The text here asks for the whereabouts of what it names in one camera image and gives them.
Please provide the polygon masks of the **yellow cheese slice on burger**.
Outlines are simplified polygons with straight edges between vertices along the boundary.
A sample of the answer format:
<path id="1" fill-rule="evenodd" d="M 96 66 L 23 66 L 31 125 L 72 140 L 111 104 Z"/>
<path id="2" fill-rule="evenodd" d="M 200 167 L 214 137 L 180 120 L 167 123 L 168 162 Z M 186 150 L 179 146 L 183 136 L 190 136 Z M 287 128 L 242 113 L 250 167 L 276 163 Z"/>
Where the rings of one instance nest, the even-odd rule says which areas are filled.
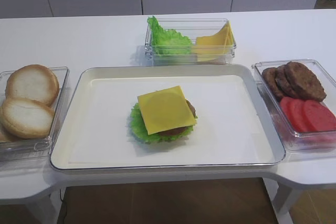
<path id="1" fill-rule="evenodd" d="M 149 135 L 196 124 L 180 86 L 140 95 L 138 105 Z"/>

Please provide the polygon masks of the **green lettuce leaf on burger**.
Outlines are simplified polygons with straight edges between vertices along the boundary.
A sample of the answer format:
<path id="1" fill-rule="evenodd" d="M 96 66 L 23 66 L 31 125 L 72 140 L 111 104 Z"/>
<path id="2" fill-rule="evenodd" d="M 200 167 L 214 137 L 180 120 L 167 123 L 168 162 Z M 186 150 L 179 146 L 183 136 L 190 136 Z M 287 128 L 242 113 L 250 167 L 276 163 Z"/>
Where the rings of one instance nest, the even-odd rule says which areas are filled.
<path id="1" fill-rule="evenodd" d="M 138 103 L 136 103 L 131 109 L 130 119 L 131 132 L 139 141 L 145 144 L 176 141 L 182 137 L 191 134 L 191 132 L 193 131 L 193 126 L 187 126 L 185 129 L 180 130 L 179 133 L 175 133 L 172 135 L 160 135 L 159 133 L 148 135 Z"/>

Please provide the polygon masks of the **green lettuce in bin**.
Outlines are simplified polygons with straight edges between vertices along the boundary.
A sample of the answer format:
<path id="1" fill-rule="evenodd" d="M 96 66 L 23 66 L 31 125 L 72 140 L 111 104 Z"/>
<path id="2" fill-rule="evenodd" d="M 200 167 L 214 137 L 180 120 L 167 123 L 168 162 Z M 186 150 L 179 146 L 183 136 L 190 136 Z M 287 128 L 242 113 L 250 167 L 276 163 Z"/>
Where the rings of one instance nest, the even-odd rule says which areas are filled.
<path id="1" fill-rule="evenodd" d="M 152 31 L 152 42 L 158 55 L 189 55 L 191 54 L 192 41 L 175 29 L 164 29 L 157 18 L 152 16 L 147 19 Z"/>

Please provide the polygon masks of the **clear bin lettuce and cheese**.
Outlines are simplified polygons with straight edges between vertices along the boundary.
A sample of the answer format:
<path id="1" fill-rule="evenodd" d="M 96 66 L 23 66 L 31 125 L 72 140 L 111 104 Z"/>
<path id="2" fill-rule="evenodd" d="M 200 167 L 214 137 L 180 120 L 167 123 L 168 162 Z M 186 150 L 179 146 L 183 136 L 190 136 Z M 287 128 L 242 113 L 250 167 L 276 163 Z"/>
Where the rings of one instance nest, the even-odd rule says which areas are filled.
<path id="1" fill-rule="evenodd" d="M 189 55 L 158 55 L 152 42 L 152 31 L 148 25 L 145 38 L 145 55 L 155 66 L 180 65 L 180 64 L 230 64 L 235 56 L 235 49 L 231 55 L 221 56 L 217 60 L 197 62 L 197 56 L 193 53 L 197 37 L 210 36 L 217 33 L 228 21 L 225 18 L 157 18 L 164 29 L 175 29 L 187 36 L 193 43 Z"/>

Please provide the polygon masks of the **yellow cheese slices in bin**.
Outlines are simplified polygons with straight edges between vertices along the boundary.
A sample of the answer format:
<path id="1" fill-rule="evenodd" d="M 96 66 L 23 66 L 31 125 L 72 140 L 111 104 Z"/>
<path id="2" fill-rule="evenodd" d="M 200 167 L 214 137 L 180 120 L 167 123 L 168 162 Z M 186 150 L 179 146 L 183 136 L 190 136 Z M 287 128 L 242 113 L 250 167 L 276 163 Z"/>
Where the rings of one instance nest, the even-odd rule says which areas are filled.
<path id="1" fill-rule="evenodd" d="M 217 60 L 221 56 L 231 55 L 236 48 L 232 28 L 229 21 L 214 35 L 196 38 L 193 53 L 197 62 Z"/>

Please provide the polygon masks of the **brown burger patty on burger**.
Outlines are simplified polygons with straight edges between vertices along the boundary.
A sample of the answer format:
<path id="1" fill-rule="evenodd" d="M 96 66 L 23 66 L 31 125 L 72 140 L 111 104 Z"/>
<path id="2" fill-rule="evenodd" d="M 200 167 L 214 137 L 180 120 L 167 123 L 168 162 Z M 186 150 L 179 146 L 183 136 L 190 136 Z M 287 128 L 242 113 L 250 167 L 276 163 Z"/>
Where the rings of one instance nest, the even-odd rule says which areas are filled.
<path id="1" fill-rule="evenodd" d="M 193 117 L 196 118 L 195 108 L 191 105 L 191 103 L 188 100 L 186 100 L 186 102 L 187 102 L 187 105 L 188 105 L 190 111 L 193 114 Z M 158 132 L 158 134 L 160 136 L 177 136 L 178 134 L 181 134 L 181 133 L 185 132 L 186 130 L 187 130 L 187 126 L 184 126 L 184 127 L 178 127 L 178 128 L 163 131 L 163 132 Z"/>

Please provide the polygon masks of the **white rectangular serving tray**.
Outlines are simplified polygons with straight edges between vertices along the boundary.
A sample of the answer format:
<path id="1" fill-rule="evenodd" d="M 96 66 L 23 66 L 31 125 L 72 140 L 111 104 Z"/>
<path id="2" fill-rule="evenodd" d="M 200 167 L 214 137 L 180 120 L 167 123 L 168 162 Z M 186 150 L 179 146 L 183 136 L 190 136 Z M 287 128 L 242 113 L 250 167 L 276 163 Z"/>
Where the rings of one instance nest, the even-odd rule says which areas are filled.
<path id="1" fill-rule="evenodd" d="M 137 97 L 180 86 L 196 109 L 194 130 L 144 144 L 130 130 Z M 274 165 L 286 151 L 241 65 L 91 68 L 82 73 L 50 162 L 59 170 Z"/>

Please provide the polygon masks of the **red tomato slice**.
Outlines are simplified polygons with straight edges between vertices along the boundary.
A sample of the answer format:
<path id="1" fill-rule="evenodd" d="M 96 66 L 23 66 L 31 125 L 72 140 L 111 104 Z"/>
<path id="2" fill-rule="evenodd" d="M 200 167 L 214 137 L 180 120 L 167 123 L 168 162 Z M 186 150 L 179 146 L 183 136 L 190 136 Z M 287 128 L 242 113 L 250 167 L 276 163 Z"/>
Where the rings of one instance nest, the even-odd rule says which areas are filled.
<path id="1" fill-rule="evenodd" d="M 307 100 L 302 110 L 303 117 L 311 131 L 335 131 L 335 115 L 321 103 Z"/>
<path id="2" fill-rule="evenodd" d="M 292 127 L 295 129 L 295 131 L 300 133 L 306 133 L 310 131 L 307 120 L 303 116 L 303 105 L 304 101 L 299 99 L 290 101 L 288 105 L 289 117 Z"/>
<path id="3" fill-rule="evenodd" d="M 295 104 L 296 99 L 290 98 L 290 97 L 283 97 L 279 103 L 283 113 L 287 117 L 288 121 L 290 122 L 292 128 L 294 130 L 297 129 L 295 121 L 293 119 L 293 105 Z"/>

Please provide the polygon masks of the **middle red tomato slice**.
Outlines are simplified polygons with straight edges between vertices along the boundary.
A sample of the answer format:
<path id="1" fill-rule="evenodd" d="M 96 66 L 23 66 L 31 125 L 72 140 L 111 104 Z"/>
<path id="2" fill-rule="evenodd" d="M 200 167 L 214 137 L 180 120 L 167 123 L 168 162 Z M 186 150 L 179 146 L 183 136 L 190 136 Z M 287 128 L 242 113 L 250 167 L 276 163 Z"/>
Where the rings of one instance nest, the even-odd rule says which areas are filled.
<path id="1" fill-rule="evenodd" d="M 306 133 L 310 131 L 307 120 L 303 116 L 303 105 L 304 101 L 299 99 L 290 101 L 288 105 L 289 117 L 292 127 L 295 129 L 295 131 L 300 133 Z"/>

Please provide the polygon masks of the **rear bun half in bin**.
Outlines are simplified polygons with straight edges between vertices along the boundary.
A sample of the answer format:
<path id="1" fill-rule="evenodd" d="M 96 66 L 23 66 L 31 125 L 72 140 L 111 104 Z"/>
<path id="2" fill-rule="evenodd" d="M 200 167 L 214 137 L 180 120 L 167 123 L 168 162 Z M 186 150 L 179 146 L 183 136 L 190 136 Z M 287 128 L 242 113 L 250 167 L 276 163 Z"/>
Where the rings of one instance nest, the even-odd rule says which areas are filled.
<path id="1" fill-rule="evenodd" d="M 42 65 L 27 65 L 13 72 L 7 80 L 7 98 L 24 98 L 52 106 L 59 93 L 56 75 Z"/>

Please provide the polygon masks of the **bun half in bin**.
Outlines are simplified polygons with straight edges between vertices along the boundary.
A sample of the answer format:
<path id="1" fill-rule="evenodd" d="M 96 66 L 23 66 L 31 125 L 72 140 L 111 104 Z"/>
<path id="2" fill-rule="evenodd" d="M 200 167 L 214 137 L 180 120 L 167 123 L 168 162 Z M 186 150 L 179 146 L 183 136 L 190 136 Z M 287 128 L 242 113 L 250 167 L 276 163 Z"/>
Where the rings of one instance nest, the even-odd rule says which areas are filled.
<path id="1" fill-rule="evenodd" d="M 0 142 L 1 143 L 12 143 L 19 141 L 20 138 L 13 136 L 7 132 L 3 127 L 0 129 Z"/>
<path id="2" fill-rule="evenodd" d="M 42 65 L 27 65 L 13 72 L 7 80 L 7 98 L 24 98 L 52 106 L 59 93 L 56 75 Z"/>

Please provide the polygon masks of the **clear bin patties and tomatoes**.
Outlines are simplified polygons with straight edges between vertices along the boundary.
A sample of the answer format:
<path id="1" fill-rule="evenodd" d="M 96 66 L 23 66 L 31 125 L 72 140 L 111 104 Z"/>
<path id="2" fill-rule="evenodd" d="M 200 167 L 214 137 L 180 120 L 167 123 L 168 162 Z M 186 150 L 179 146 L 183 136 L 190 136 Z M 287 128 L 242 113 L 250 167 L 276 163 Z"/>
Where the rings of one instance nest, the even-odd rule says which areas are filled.
<path id="1" fill-rule="evenodd" d="M 335 131 L 323 131 L 300 133 L 295 131 L 287 117 L 283 113 L 279 103 L 262 77 L 262 71 L 266 68 L 278 68 L 290 61 L 299 62 L 308 67 L 321 82 L 327 97 L 319 102 L 327 107 L 335 115 L 335 80 L 325 71 L 325 69 L 315 60 L 282 60 L 282 61 L 264 61 L 252 66 L 257 87 L 263 98 L 272 123 L 282 141 L 283 145 L 290 151 L 303 151 L 322 148 L 335 147 Z"/>

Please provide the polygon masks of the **clear bin with buns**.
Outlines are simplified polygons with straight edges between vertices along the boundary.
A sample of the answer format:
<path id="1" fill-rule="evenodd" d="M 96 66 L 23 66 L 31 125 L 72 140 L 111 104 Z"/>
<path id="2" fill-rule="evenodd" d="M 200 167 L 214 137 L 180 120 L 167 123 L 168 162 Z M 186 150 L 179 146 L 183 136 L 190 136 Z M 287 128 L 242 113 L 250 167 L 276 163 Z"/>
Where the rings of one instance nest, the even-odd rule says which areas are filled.
<path id="1" fill-rule="evenodd" d="M 57 77 L 59 82 L 59 93 L 56 101 L 49 106 L 54 111 L 54 118 L 49 134 L 44 138 L 20 138 L 17 142 L 1 143 L 1 161 L 13 161 L 28 159 L 50 154 L 56 138 L 63 124 L 66 107 L 69 102 L 70 87 L 68 85 L 69 69 L 67 67 L 49 68 Z M 1 105 L 7 99 L 5 89 L 7 80 L 15 71 L 1 73 Z"/>

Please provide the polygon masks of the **front brown patty in bin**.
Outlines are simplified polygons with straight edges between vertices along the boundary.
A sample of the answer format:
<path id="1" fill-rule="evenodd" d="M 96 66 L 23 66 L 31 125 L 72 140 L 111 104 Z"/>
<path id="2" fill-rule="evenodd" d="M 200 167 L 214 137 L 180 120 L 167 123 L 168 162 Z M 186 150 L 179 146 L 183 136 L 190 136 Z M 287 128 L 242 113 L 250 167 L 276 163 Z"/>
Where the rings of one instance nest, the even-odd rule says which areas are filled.
<path id="1" fill-rule="evenodd" d="M 317 76 L 304 64 L 290 61 L 285 64 L 284 72 L 299 98 L 322 102 L 327 97 Z"/>

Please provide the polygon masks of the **front red tomato slice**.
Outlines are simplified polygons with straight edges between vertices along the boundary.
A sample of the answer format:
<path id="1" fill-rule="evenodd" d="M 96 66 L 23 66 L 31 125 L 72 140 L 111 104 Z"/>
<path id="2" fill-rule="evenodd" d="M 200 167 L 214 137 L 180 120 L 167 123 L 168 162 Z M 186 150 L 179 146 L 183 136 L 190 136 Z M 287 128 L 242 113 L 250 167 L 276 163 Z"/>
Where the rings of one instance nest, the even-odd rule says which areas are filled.
<path id="1" fill-rule="evenodd" d="M 311 131 L 335 131 L 335 115 L 321 103 L 307 100 L 302 110 L 303 117 Z"/>

